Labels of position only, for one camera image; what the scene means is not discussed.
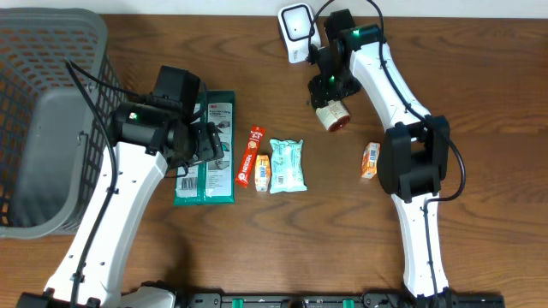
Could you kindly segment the green lid white jar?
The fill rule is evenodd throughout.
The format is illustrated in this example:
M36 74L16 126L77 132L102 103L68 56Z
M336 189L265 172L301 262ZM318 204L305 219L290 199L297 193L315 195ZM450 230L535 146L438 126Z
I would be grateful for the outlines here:
M317 108L315 113L328 132L335 132L343 128L351 119L348 109L342 101L331 100L325 107Z

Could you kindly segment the green 3M package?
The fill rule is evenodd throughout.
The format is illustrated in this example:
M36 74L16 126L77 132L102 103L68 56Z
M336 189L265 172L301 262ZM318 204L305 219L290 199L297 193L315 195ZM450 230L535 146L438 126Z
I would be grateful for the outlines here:
M203 111L194 123L215 125L223 157L190 167L185 177L176 178L173 205L233 204L235 93L221 90L201 93L194 111Z

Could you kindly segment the red Nescafe stick sachet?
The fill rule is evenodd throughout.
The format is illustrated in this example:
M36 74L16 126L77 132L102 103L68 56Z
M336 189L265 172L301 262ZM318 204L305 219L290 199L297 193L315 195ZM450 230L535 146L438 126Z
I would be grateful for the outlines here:
M246 149L244 151L243 158L241 160L241 166L235 177L235 183L241 187L248 187L252 168L254 166L261 140L265 135L265 129L263 127L252 126L249 134L249 138L246 143Z

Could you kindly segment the orange tissue pack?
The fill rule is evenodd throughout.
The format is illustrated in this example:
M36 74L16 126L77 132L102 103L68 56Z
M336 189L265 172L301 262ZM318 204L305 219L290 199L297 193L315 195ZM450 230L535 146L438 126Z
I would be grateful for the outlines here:
M380 150L380 143L370 142L363 152L361 162L361 177L365 179L372 179L378 171L378 154Z
M255 188L257 192L267 192L271 180L271 164L268 155L258 155L255 162Z

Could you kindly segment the light blue tissue pack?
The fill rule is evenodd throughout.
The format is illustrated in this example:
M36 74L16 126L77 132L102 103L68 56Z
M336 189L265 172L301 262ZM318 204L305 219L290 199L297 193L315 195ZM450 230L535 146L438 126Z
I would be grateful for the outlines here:
M271 139L271 188L270 194L305 192L301 166L303 140Z

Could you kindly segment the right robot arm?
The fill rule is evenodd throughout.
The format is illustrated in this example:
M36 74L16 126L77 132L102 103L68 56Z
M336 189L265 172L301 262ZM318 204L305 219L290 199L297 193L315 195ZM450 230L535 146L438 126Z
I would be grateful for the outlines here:
M320 74L309 83L313 105L324 107L364 90L384 129L377 177L396 206L404 250L403 284L416 299L445 291L438 237L441 183L447 174L450 126L416 99L376 24L325 26L329 44L312 47Z

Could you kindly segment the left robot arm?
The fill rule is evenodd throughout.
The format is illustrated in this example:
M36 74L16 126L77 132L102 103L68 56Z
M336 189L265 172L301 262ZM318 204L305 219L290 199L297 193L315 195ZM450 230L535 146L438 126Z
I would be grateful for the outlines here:
M160 282L122 294L128 255L145 209L170 169L223 157L206 108L121 104L111 115L111 141L98 183L63 261L41 294L22 293L19 307L181 307Z

